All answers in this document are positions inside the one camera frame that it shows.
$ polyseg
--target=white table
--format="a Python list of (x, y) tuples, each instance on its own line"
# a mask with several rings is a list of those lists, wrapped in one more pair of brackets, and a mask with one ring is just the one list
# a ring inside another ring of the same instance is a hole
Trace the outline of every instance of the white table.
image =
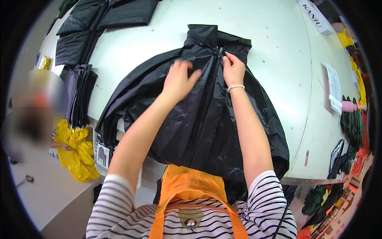
[[(41, 55), (55, 56), (57, 20)], [(322, 66), (338, 72), (341, 93), (356, 96), (348, 53), (336, 36), (322, 36), (296, 0), (163, 0), (148, 26), (110, 29), (100, 36), (89, 64), (98, 74), (88, 116), (98, 120), (119, 82), (151, 57), (181, 48), (187, 24), (218, 25), (220, 31), (252, 40), (248, 67), (266, 90), (283, 125), (290, 151), (285, 176), (326, 179), (330, 153), (343, 138), (339, 114), (328, 110)], [(51, 71), (58, 75), (63, 66)], [(122, 120), (118, 129), (123, 131)], [(308, 165), (304, 166), (309, 150)]]

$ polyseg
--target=orange apron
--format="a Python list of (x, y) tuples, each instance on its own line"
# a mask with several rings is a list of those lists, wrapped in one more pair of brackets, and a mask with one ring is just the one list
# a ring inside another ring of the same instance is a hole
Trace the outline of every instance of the orange apron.
[(242, 224), (237, 211), (227, 203), (224, 182), (221, 177), (183, 166), (169, 165), (163, 175), (162, 189), (155, 220), (150, 230), (149, 239), (162, 239), (165, 219), (165, 208), (173, 199), (215, 198), (228, 210), (233, 234), (236, 239), (248, 238), (247, 230)]

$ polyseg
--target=black cable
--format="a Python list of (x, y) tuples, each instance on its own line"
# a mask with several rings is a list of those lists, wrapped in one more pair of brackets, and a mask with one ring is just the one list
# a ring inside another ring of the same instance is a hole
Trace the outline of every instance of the black cable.
[(281, 227), (281, 223), (284, 221), (284, 217), (285, 217), (285, 214), (287, 213), (288, 207), (289, 207), (289, 204), (288, 204), (288, 202), (286, 202), (286, 207), (285, 207), (283, 216), (281, 217), (280, 222), (278, 223), (278, 226), (277, 226), (277, 228), (276, 228), (276, 230), (275, 230), (275, 233), (273, 234), (272, 239), (275, 239), (275, 238), (276, 238), (276, 235), (277, 235), (277, 233), (278, 233), (278, 230), (279, 230), (280, 227)]

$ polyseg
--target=badge on shirt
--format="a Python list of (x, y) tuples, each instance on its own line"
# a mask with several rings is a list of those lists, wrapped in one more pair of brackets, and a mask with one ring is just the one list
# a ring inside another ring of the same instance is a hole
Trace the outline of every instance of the badge on shirt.
[(198, 208), (179, 209), (178, 216), (183, 228), (194, 230), (202, 221), (203, 212)]

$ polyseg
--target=pearl bracelet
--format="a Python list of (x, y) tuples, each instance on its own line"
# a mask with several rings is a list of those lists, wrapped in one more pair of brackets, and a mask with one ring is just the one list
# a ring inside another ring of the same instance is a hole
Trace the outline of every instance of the pearl bracelet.
[(243, 88), (245, 89), (245, 86), (243, 86), (243, 85), (234, 85), (234, 86), (229, 87), (229, 88), (227, 89), (227, 92), (229, 93), (231, 89), (233, 89), (233, 88), (237, 88), (237, 87), (243, 87)]

